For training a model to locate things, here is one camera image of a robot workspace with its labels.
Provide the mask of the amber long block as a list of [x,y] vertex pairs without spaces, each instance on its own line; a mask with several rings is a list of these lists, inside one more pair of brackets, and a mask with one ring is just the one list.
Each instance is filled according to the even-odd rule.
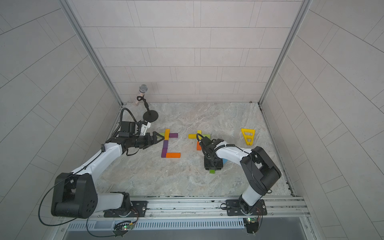
[[165,130],[165,135],[164,135],[164,137],[165,137],[165,141],[168,141],[168,140],[169,140],[169,138],[170,138],[170,129],[166,129],[166,130]]

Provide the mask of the orange long block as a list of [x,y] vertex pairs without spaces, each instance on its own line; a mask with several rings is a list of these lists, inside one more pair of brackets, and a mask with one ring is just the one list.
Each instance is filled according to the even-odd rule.
[[180,158],[181,157],[181,153],[166,153],[166,158]]

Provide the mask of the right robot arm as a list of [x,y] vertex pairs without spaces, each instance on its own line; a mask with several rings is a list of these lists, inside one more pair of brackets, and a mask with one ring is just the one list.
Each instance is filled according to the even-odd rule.
[[239,197],[238,208],[245,215],[252,214],[257,209],[257,202],[281,178],[282,173],[277,165],[261,147],[244,149],[222,139],[210,140],[201,134],[196,137],[204,154],[206,170],[221,170],[225,160],[242,167],[249,185]]

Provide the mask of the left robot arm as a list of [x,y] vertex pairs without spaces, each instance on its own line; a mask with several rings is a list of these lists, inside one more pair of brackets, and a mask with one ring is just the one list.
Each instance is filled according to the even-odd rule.
[[157,132],[148,133],[148,122],[122,122],[101,149],[70,173],[61,173],[55,180],[51,214],[55,217],[86,219],[94,212],[107,212],[125,217],[132,210],[129,193],[99,194],[95,184],[106,168],[130,148],[144,150],[165,138]]

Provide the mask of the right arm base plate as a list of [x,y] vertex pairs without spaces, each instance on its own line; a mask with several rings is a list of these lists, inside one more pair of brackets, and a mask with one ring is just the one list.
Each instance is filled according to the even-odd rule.
[[252,206],[243,200],[226,200],[225,206],[228,216],[266,216],[268,214],[262,199]]

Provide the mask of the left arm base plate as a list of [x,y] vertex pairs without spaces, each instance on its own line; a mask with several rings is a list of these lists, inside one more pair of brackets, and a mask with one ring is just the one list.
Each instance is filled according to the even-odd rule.
[[104,211],[104,218],[143,218],[146,214],[148,201],[131,201],[119,209]]

